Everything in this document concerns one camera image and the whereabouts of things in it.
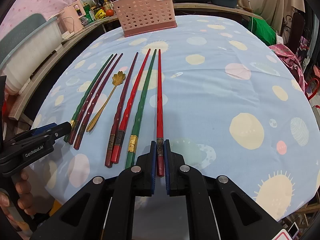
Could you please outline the person's left hand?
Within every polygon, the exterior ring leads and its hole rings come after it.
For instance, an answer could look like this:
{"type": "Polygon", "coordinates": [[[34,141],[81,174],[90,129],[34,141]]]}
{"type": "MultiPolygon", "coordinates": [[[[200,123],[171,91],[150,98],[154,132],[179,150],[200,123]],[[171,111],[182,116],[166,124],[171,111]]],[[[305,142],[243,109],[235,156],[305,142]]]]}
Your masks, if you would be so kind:
{"type": "MultiPolygon", "coordinates": [[[[20,195],[18,200],[18,206],[26,214],[33,216],[36,213],[35,206],[33,204],[33,195],[31,194],[31,184],[28,181],[29,175],[25,170],[20,172],[20,179],[15,184],[17,193],[20,195]]],[[[10,201],[7,195],[1,192],[1,209],[6,215],[7,219],[11,222],[15,222],[13,216],[10,214],[8,208],[10,206],[10,201]]]]}

